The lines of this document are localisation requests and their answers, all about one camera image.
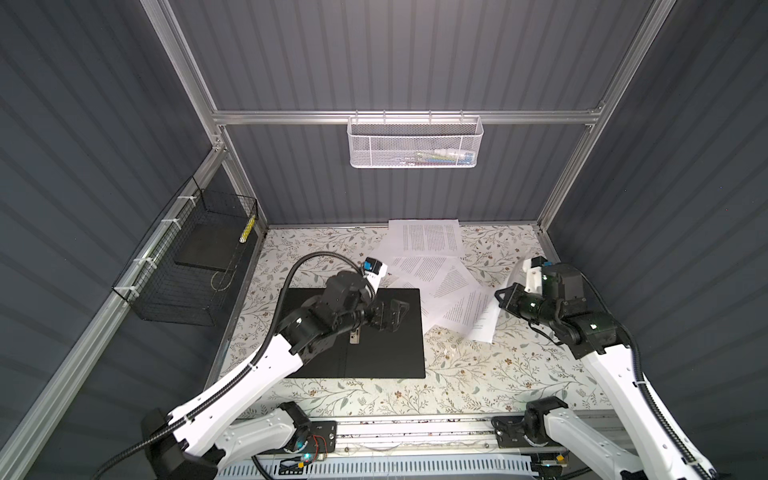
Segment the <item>black white file folder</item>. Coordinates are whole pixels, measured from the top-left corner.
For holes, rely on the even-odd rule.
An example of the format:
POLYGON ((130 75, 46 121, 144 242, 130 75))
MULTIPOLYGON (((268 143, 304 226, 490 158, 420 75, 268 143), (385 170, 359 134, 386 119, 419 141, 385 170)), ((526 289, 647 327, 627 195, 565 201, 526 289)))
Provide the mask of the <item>black white file folder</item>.
POLYGON ((383 288, 377 297, 409 304, 399 328, 379 331, 360 329, 360 340, 339 336, 334 345, 292 373, 291 379, 424 379, 426 377, 421 317, 421 295, 417 288, 383 288))

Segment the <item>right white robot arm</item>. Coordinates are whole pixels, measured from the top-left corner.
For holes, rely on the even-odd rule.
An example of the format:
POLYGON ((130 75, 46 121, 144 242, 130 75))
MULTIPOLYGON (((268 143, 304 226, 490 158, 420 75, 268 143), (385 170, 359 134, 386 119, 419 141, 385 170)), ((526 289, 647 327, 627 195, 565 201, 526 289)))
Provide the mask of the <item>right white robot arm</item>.
POLYGON ((553 342, 566 347, 608 397, 634 449, 599 433, 555 396, 527 403, 517 425, 523 438, 536 447, 561 445, 602 479, 718 478, 644 374, 631 332, 605 304, 590 306, 588 298, 599 293, 586 275, 541 256, 525 260, 522 270, 524 283, 495 292, 499 307, 534 331, 553 332, 553 342))

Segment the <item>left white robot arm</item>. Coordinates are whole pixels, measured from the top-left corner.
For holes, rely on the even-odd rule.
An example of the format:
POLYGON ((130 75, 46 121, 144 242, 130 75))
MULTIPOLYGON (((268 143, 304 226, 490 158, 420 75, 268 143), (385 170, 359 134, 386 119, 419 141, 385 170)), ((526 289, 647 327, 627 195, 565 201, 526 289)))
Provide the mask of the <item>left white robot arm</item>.
POLYGON ((386 265, 367 259, 361 272, 332 276, 324 291, 280 318, 260 350, 204 392, 167 416, 148 414, 145 436, 176 421, 173 432, 145 447, 159 479, 213 479, 220 470, 267 451, 302 451, 311 422, 293 402, 281 404, 256 420, 239 416, 276 383, 331 348, 337 336, 363 325, 394 331, 408 312, 407 303, 383 302, 375 293, 386 265))

